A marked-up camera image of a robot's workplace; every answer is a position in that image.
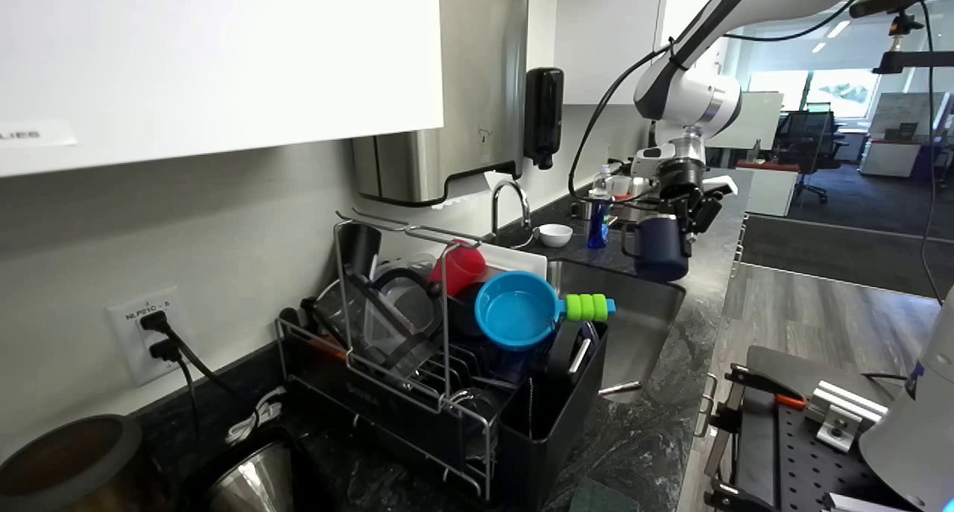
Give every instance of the white bowl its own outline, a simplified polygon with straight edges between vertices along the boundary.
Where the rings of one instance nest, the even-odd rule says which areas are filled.
[[[542,224],[540,240],[546,247],[563,247],[573,237],[573,229],[565,224]]]

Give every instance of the black granite countertop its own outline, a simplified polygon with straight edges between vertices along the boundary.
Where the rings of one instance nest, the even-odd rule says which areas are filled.
[[[707,176],[722,174],[718,169]],[[689,274],[677,284],[686,296],[663,346],[657,366],[642,393],[632,403],[597,399],[587,417],[581,440],[572,447],[546,510],[645,510],[677,508],[683,472],[692,446],[692,427],[728,288],[739,229],[748,200],[751,174],[732,172],[739,196],[723,200],[723,209],[692,249]],[[585,262],[616,271],[633,271],[633,262],[619,252],[621,233],[610,231],[605,250],[586,248],[586,222],[570,219],[570,199],[563,197],[534,213],[534,224],[562,223],[573,227],[572,240],[559,250],[535,244],[532,253]],[[507,229],[501,231],[507,238]],[[228,370],[225,377],[242,389],[260,394],[277,383],[276,353],[265,350]],[[202,384],[200,392],[209,389]],[[329,402],[286,403],[282,424],[300,437],[303,447],[326,474],[325,484],[340,510],[440,512],[467,508],[440,482],[429,477],[434,464],[419,454],[395,455],[379,446],[382,436],[366,423],[352,428],[351,414]],[[140,411],[139,420],[150,441],[190,447],[186,394]],[[235,422],[203,411],[203,433],[221,432]],[[157,455],[161,464],[183,469],[193,460],[168,447]]]

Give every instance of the window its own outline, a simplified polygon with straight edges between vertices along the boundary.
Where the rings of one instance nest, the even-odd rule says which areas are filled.
[[[778,91],[783,95],[781,109],[797,111],[805,95],[808,71],[769,71],[752,73],[749,91]]]
[[[783,110],[830,104],[839,118],[863,118],[871,107],[879,76],[868,69],[769,71],[752,73],[749,91],[778,91]]]

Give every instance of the black soap dispenser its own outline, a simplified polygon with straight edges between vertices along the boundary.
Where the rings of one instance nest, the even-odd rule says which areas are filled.
[[[524,156],[541,169],[553,166],[563,125],[563,71],[543,67],[527,73]]]

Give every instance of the black pegboard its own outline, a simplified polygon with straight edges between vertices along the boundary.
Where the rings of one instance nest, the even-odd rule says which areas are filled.
[[[868,467],[858,448],[842,453],[815,438],[820,423],[803,411],[777,407],[778,503],[781,512],[816,512],[824,496],[837,493],[903,510],[910,504],[900,498]]]

